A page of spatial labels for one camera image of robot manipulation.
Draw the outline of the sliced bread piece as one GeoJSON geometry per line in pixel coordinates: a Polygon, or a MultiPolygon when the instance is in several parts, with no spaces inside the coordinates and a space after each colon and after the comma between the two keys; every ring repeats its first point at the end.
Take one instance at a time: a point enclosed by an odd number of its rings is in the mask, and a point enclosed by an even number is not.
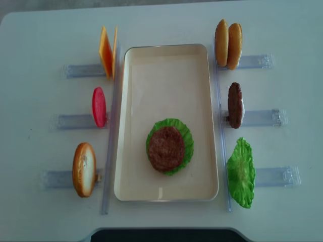
{"type": "Polygon", "coordinates": [[[72,179],[79,197],[91,196],[96,180],[96,158],[89,143],[84,142],[77,146],[73,159],[72,179]]]}

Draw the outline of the green lettuce leaf standing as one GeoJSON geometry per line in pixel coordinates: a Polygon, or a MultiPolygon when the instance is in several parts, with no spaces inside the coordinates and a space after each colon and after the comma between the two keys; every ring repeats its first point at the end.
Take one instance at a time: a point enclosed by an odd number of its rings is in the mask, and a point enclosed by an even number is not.
{"type": "Polygon", "coordinates": [[[243,138],[237,140],[227,162],[228,187],[231,197],[243,208],[249,209],[254,198],[256,171],[250,144],[243,138]]]}

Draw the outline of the cream rectangular tray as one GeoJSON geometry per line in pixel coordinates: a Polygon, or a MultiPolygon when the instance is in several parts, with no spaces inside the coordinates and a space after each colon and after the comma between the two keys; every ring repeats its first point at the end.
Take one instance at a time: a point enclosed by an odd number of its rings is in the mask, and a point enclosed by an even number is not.
{"type": "Polygon", "coordinates": [[[134,47],[124,59],[114,193],[118,200],[212,200],[219,191],[207,49],[202,44],[134,47]],[[174,175],[156,171],[146,139],[156,122],[177,118],[194,153],[174,175]]]}

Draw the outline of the golden bun right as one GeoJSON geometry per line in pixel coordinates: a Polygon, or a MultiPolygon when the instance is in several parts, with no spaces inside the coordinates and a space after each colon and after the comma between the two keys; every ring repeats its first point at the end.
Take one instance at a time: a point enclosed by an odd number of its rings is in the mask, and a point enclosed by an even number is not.
{"type": "Polygon", "coordinates": [[[229,27],[229,46],[227,67],[234,70],[239,63],[243,44],[242,27],[239,23],[234,23],[229,27]]]}

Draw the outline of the white pusher clip patty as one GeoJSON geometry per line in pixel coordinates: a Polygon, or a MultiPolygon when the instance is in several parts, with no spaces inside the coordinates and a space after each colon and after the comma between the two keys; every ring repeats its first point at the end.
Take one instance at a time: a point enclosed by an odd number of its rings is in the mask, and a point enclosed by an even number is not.
{"type": "Polygon", "coordinates": [[[243,119],[244,119],[244,115],[245,115],[245,107],[244,107],[243,98],[241,98],[241,103],[242,103],[242,117],[241,117],[241,124],[243,124],[243,119]]]}

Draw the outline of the brown meat patty on tray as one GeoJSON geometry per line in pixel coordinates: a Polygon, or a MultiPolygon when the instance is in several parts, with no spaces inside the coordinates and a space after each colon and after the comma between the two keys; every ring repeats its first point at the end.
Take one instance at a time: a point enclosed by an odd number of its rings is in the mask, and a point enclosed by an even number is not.
{"type": "Polygon", "coordinates": [[[148,143],[148,158],[157,171],[168,172],[178,167],[184,154],[184,140],[175,127],[162,127],[152,134],[148,143]]]}

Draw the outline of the red tomato slice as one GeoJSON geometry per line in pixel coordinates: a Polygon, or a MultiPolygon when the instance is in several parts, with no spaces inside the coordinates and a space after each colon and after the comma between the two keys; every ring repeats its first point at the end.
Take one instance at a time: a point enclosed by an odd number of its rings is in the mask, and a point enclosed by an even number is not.
{"type": "Polygon", "coordinates": [[[92,96],[92,113],[94,121],[99,128],[106,124],[105,95],[101,87],[96,87],[92,96]]]}

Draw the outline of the golden bun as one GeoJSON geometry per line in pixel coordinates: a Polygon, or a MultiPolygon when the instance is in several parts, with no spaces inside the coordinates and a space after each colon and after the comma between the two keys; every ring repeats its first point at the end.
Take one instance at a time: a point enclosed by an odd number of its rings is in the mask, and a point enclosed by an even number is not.
{"type": "Polygon", "coordinates": [[[217,25],[214,42],[217,63],[219,66],[225,67],[227,65],[229,47],[229,28],[225,19],[222,19],[217,25]]]}
{"type": "Polygon", "coordinates": [[[243,44],[242,27],[239,23],[234,23],[229,27],[229,46],[227,67],[234,70],[239,63],[243,44]]]}

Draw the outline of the green lettuce leaf on tray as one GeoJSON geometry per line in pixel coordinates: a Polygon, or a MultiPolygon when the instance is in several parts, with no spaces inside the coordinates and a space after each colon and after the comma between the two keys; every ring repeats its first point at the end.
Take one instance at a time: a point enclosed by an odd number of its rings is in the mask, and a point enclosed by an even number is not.
{"type": "Polygon", "coordinates": [[[152,137],[152,134],[155,131],[157,131],[158,129],[161,129],[162,127],[167,127],[167,126],[173,126],[180,132],[180,134],[184,140],[184,145],[185,145],[185,154],[184,154],[184,159],[183,159],[182,163],[178,167],[174,168],[171,171],[162,172],[163,174],[166,174],[166,175],[174,175],[179,170],[185,168],[187,166],[187,164],[190,162],[190,160],[193,156],[193,153],[194,153],[194,141],[193,141],[191,131],[183,122],[181,122],[177,118],[167,118],[162,121],[156,122],[154,124],[152,130],[149,132],[147,139],[146,139],[147,156],[148,156],[148,143],[150,141],[150,138],[152,137]]]}

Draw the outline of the golden bun left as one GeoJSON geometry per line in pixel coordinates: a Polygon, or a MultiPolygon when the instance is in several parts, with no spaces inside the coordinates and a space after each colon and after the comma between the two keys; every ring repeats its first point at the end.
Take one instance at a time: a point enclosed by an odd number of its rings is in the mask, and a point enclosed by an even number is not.
{"type": "Polygon", "coordinates": [[[225,19],[222,19],[217,25],[214,42],[217,63],[219,66],[225,67],[227,65],[229,47],[229,28],[225,19]]]}

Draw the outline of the brown meat patty standing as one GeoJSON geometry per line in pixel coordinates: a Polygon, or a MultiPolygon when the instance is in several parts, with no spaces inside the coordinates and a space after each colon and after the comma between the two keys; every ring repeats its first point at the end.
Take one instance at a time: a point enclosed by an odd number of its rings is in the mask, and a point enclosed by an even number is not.
{"type": "Polygon", "coordinates": [[[242,117],[242,91],[240,84],[234,82],[231,84],[228,92],[228,113],[229,124],[232,128],[238,129],[241,126],[242,117]]]}

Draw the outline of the clear rail holder left frame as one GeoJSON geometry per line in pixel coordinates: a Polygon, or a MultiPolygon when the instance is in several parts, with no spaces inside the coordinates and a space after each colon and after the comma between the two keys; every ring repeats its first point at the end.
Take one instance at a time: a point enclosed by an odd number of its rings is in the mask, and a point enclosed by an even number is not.
{"type": "MultiPolygon", "coordinates": [[[[103,196],[101,203],[101,214],[108,214],[110,203],[110,178],[111,165],[116,147],[117,128],[120,118],[119,98],[122,94],[122,73],[123,61],[121,57],[121,45],[116,44],[115,49],[115,82],[113,85],[112,107],[109,112],[105,113],[106,122],[104,129],[109,129],[109,139],[107,147],[107,158],[104,169],[96,171],[95,186],[103,185],[103,196]]],[[[85,77],[102,77],[104,76],[104,68],[101,64],[90,65],[66,65],[63,68],[63,76],[66,79],[85,78],[85,77]]],[[[58,115],[52,120],[51,127],[56,130],[85,130],[98,129],[92,114],[76,114],[76,115],[58,115]]],[[[41,187],[47,189],[65,189],[72,188],[72,172],[71,171],[45,171],[41,174],[41,187]]]]}

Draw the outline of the clear rail holder right frame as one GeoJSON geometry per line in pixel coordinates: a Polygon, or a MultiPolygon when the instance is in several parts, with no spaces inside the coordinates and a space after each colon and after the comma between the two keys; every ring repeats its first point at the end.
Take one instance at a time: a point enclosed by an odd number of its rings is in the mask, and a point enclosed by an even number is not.
{"type": "MultiPolygon", "coordinates": [[[[271,53],[260,55],[243,55],[240,57],[238,69],[271,69],[275,66],[275,58],[271,53]]],[[[227,120],[228,111],[222,109],[219,71],[226,70],[226,67],[220,67],[217,60],[213,60],[213,77],[215,84],[215,93],[217,98],[216,115],[218,118],[218,135],[220,139],[220,152],[223,167],[223,178],[226,193],[227,211],[232,211],[232,197],[228,186],[227,173],[227,151],[225,128],[228,128],[227,120]]],[[[282,108],[274,108],[270,110],[245,111],[242,127],[281,127],[288,124],[286,110],[282,108]]],[[[275,168],[257,168],[255,179],[256,187],[285,187],[292,188],[301,185],[301,179],[298,166],[288,165],[275,168]]]]}

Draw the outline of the orange cheese slice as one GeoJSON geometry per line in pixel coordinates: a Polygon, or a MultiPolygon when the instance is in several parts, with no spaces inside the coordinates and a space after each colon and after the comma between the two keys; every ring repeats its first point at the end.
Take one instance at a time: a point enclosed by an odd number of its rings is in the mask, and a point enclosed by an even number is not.
{"type": "Polygon", "coordinates": [[[100,35],[100,44],[99,44],[99,56],[101,63],[103,65],[107,79],[112,77],[112,49],[109,43],[109,38],[107,36],[105,26],[102,26],[101,35],[100,35]]]}
{"type": "Polygon", "coordinates": [[[115,80],[116,76],[116,55],[117,55],[117,33],[118,33],[118,27],[115,28],[115,36],[114,36],[114,45],[113,45],[113,54],[112,54],[112,75],[113,80],[115,80]]]}

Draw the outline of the clear rail holder frame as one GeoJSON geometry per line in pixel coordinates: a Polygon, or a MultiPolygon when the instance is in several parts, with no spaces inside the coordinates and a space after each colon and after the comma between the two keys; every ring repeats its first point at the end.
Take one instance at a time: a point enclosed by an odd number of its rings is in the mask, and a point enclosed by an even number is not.
{"type": "MultiPolygon", "coordinates": [[[[271,53],[260,55],[243,55],[240,57],[238,69],[271,69],[275,66],[275,58],[271,53]]],[[[216,115],[218,118],[218,135],[220,139],[220,152],[223,167],[223,178],[226,193],[227,211],[232,211],[232,197],[228,186],[227,173],[227,151],[225,128],[228,128],[227,120],[228,111],[222,109],[219,71],[226,70],[226,67],[220,67],[217,60],[213,60],[213,77],[215,84],[215,93],[217,98],[216,115]]],[[[288,124],[286,110],[282,108],[274,108],[270,110],[245,111],[242,127],[281,127],[288,124]]],[[[255,179],[256,187],[285,187],[292,188],[301,185],[301,179],[298,166],[288,165],[275,168],[257,168],[255,179]]]]}
{"type": "MultiPolygon", "coordinates": [[[[110,178],[111,165],[116,147],[117,128],[120,118],[119,98],[122,94],[122,73],[123,61],[121,57],[121,45],[116,44],[115,49],[115,82],[113,85],[112,107],[109,112],[105,113],[106,122],[104,129],[109,129],[109,139],[107,147],[107,158],[104,169],[96,171],[95,186],[103,185],[103,196],[101,203],[101,214],[108,214],[110,203],[110,178]]],[[[63,76],[66,79],[85,78],[85,77],[102,77],[104,76],[104,68],[101,64],[90,65],[66,65],[63,68],[63,76]]],[[[51,127],[56,130],[85,130],[98,129],[92,114],[76,114],[76,115],[58,115],[52,120],[51,127]]],[[[72,172],[71,171],[45,171],[41,174],[41,187],[47,189],[65,189],[72,188],[72,172]]]]}

